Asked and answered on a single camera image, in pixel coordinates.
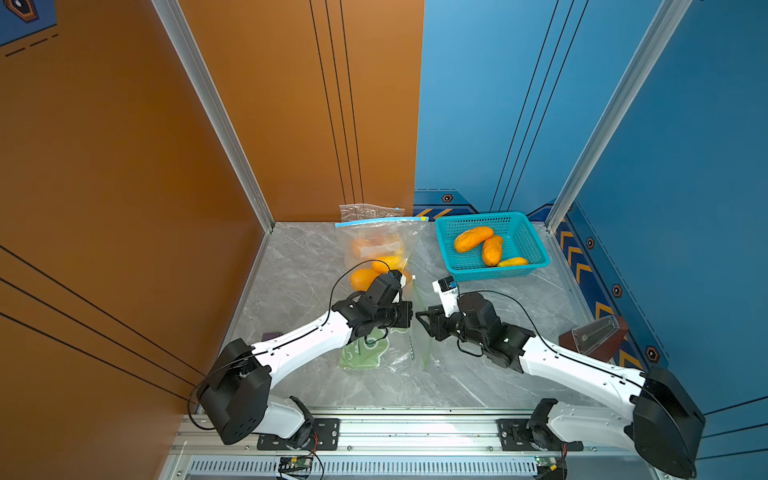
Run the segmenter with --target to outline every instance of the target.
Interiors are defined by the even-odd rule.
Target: aluminum frame
[[[693,0],[664,0],[656,11],[653,21],[637,46],[627,70],[619,80],[619,84],[603,111],[597,126],[592,131],[584,150],[581,151],[576,164],[568,175],[558,199],[554,201],[549,211],[545,226],[552,234],[565,218],[568,208],[576,200],[584,182],[589,177],[595,164],[600,160],[608,142],[613,137],[624,115],[640,91],[645,79],[650,74],[656,61],[667,46],[675,29],[680,24],[685,12]]]
[[[221,343],[221,347],[219,347],[219,353],[221,353],[224,347],[229,343],[230,337],[232,336],[232,329],[237,323],[237,320],[240,318],[240,314],[243,312],[245,302],[248,301],[248,294],[250,293],[250,289],[253,287],[253,281],[256,279],[256,273],[259,270],[261,260],[264,258],[266,246],[269,244],[271,236],[272,233],[270,231],[264,231],[264,236],[261,238],[259,250],[256,252],[256,258],[253,259],[253,265],[250,266],[250,272],[248,273],[248,277],[245,280],[245,285],[243,285],[243,291],[240,292],[240,298],[237,300],[235,311],[232,313],[230,325],[227,327],[227,333],[224,335],[224,340]]]
[[[392,458],[427,458],[434,462],[454,462],[454,459],[460,458],[463,461],[469,458],[476,459],[478,463],[496,464],[560,455],[560,452],[502,451],[496,420],[526,419],[531,415],[531,410],[406,407],[385,409],[339,407],[310,410],[317,417],[332,416],[341,420],[338,436],[339,449],[334,452],[321,452],[324,462],[327,459],[331,462],[365,463],[371,459],[376,461],[377,458],[382,462],[385,458],[387,458],[386,461]],[[196,415],[195,421],[202,425],[210,423],[205,415]],[[189,419],[185,419],[171,447],[160,479],[186,478],[190,475],[191,466],[201,459],[215,457],[274,462],[277,457],[294,453],[294,451],[259,451],[258,439],[258,434],[252,434],[236,445],[223,445],[216,432],[198,430]],[[638,457],[634,450],[592,443],[585,443],[582,452],[569,452],[568,456]],[[649,472],[656,475],[650,466]],[[446,472],[445,475],[456,476],[451,472]],[[498,476],[498,472],[490,470],[481,473],[480,476]]]
[[[184,70],[187,71],[187,76],[197,92],[210,124],[213,125],[216,135],[219,137],[224,152],[230,159],[232,168],[235,170],[237,179],[243,187],[253,212],[264,231],[271,232],[275,220],[266,204],[259,183],[248,162],[248,157],[243,150],[243,145],[237,137],[237,132],[227,114],[224,103],[221,101],[219,91],[216,89],[214,80],[205,65],[203,54],[197,47],[179,2],[177,0],[152,0],[152,4],[157,11],[157,16],[163,22],[168,38],[173,44]]]

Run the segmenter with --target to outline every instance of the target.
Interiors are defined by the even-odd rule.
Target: blue wall
[[[35,10],[38,13],[37,20],[27,23],[8,10],[4,2],[0,3],[0,45],[5,45],[56,25],[54,0],[36,0]]]
[[[499,184],[493,211],[509,207],[528,213],[558,195],[660,0],[590,2],[510,206],[585,0],[574,2],[567,23],[571,2],[561,0],[558,4],[502,174],[555,3],[427,0],[417,189],[458,190],[481,212],[491,208]],[[534,113],[563,25],[560,47]],[[512,167],[521,148],[513,174]]]
[[[760,0],[693,2],[577,199],[704,412],[768,395],[766,18]],[[707,421],[768,422],[768,400]],[[763,427],[704,439],[700,457],[765,448]],[[698,468],[764,476],[766,460]]]

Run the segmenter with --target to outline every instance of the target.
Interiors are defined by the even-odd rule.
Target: orange wall
[[[0,48],[0,245],[194,368],[4,250],[0,277],[196,383],[263,232],[150,0],[56,6]],[[153,478],[190,385],[7,283],[0,313],[168,390],[0,317],[3,477]]]
[[[275,220],[411,210],[423,0],[180,3]]]

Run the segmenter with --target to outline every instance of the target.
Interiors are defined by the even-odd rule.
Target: vent grille
[[[481,456],[368,456],[321,455],[326,475],[433,475],[531,477],[536,474],[534,457],[503,455]],[[254,458],[246,455],[194,455],[190,475],[222,475],[274,478],[277,461],[274,457]],[[320,466],[313,463],[313,472]]]

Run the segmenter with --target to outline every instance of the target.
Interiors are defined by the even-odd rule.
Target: yellow mango
[[[372,266],[375,271],[379,273],[387,273],[390,270],[401,270],[403,267],[406,266],[406,262],[403,260],[403,258],[399,255],[388,255],[386,257],[379,257],[377,260],[381,260],[379,262],[371,262]]]
[[[499,235],[487,239],[482,244],[482,261],[488,266],[496,266],[502,259],[504,239]]]
[[[373,283],[373,280],[378,276],[379,272],[375,271],[373,268],[357,270],[349,276],[349,285],[352,286],[352,290],[366,291],[368,290],[368,287],[371,286],[371,283]]]
[[[491,227],[475,227],[456,237],[456,240],[453,240],[453,247],[459,253],[467,253],[491,237],[493,237]]]
[[[503,262],[500,262],[499,265],[497,266],[518,266],[518,265],[528,265],[528,261],[523,257],[515,257],[509,260],[504,260]]]

